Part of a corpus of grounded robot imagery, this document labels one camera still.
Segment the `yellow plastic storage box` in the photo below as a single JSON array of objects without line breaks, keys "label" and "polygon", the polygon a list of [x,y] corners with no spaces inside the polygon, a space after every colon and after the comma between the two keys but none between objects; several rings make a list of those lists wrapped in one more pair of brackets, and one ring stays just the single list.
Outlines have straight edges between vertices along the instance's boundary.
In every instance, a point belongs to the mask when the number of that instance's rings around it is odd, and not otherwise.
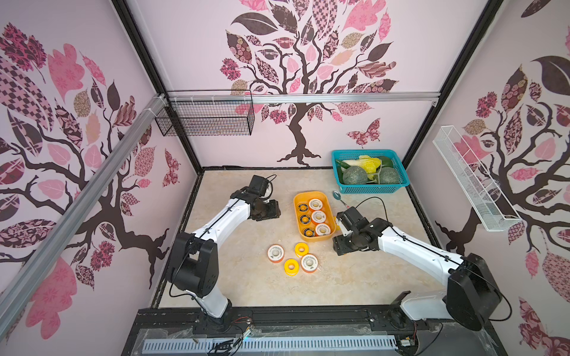
[{"label": "yellow plastic storage box", "polygon": [[293,200],[298,232],[307,243],[331,239],[337,225],[325,193],[306,191],[297,194]]}]

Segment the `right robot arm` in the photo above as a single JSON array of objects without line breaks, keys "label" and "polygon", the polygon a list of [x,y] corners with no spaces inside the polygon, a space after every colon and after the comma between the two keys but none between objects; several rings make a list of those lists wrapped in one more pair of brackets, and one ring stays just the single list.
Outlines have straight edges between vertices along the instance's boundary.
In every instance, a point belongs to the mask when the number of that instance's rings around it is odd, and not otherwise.
[{"label": "right robot arm", "polygon": [[403,292],[393,304],[408,320],[454,320],[471,331],[479,331],[503,300],[486,262],[437,249],[396,228],[390,222],[347,217],[336,220],[341,234],[333,249],[342,256],[351,252],[376,252],[397,256],[440,282],[435,292]]}]

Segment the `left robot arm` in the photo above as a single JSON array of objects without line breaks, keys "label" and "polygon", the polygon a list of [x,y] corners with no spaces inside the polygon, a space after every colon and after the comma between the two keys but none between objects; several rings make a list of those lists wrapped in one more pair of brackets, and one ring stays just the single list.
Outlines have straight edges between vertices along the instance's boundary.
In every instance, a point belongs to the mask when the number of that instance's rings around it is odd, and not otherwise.
[{"label": "left robot arm", "polygon": [[175,237],[166,280],[182,295],[193,297],[203,312],[213,319],[226,317],[230,300],[218,288],[219,248],[247,220],[277,219],[281,211],[272,200],[270,187],[244,187],[235,191],[226,206],[207,224],[192,233]]}]

